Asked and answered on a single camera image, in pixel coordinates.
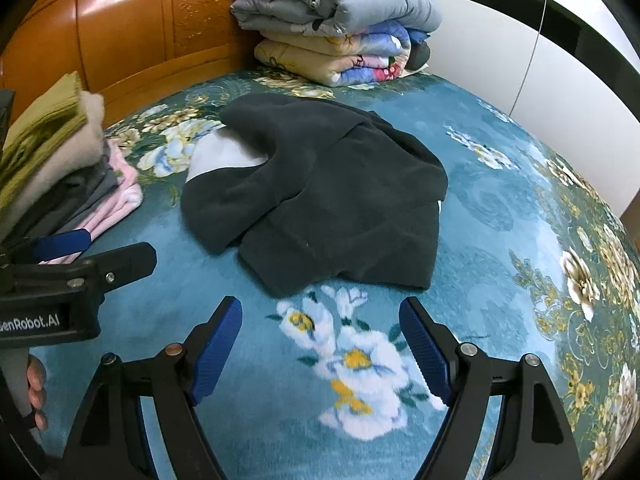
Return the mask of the person left hand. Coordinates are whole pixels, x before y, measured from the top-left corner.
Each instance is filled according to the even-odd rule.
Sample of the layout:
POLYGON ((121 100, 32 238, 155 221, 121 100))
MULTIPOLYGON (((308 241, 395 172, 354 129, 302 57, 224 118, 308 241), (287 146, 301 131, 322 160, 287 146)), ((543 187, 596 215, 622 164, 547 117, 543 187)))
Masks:
POLYGON ((46 388, 44 388, 47 373, 40 359, 32 354, 28 356, 26 377, 28 381, 28 398, 35 412, 34 421, 36 427, 40 431, 46 430, 48 420, 46 414, 43 413, 43 407, 47 401, 47 391, 46 388))

